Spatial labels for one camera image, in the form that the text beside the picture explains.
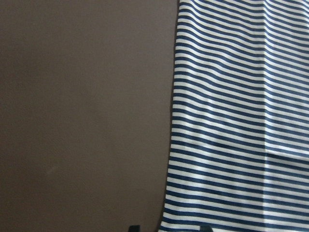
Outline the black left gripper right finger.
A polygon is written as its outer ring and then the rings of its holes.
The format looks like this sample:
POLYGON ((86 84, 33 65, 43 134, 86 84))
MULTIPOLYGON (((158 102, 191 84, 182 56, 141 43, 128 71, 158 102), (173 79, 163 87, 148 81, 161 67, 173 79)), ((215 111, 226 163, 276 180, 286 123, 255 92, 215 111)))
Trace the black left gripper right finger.
POLYGON ((200 232, 212 232, 212 227, 209 225, 202 225, 199 229, 200 232))

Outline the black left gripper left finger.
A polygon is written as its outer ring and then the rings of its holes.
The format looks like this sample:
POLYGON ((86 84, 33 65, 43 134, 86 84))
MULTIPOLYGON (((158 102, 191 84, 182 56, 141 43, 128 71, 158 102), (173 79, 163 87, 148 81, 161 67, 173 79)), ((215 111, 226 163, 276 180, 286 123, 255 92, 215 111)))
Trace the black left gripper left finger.
POLYGON ((140 232, 140 226, 130 226, 128 232, 140 232))

